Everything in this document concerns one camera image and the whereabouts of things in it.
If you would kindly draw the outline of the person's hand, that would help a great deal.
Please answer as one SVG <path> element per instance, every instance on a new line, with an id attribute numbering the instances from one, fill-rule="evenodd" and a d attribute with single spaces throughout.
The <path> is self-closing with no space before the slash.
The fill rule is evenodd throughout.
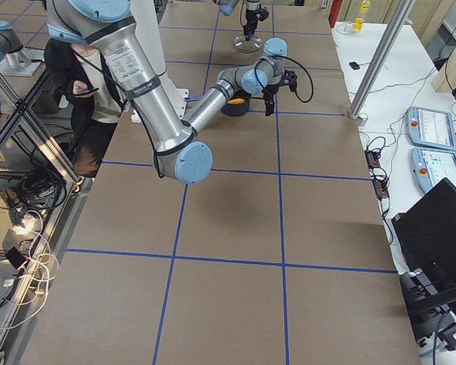
<path id="1" fill-rule="evenodd" d="M 85 90 L 85 89 L 89 89 L 89 88 L 91 88 L 91 87 L 88 87 L 88 85 L 85 84 L 83 81 L 74 81 L 72 93 L 74 95 L 77 92 L 80 92 L 81 90 Z"/>

